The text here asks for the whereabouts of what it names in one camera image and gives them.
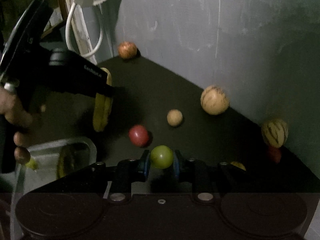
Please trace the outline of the person's left hand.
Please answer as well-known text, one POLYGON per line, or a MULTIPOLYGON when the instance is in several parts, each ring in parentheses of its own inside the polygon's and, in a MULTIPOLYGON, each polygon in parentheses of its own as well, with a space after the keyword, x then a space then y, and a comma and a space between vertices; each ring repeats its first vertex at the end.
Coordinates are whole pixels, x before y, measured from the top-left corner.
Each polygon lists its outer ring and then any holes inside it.
POLYGON ((32 124, 33 117, 23 109, 17 96, 3 87, 1 87, 1 115, 8 123, 18 128, 13 135, 13 142, 16 145, 14 157, 19 164, 25 165, 30 161, 28 148, 31 146, 31 133, 28 127, 32 124))

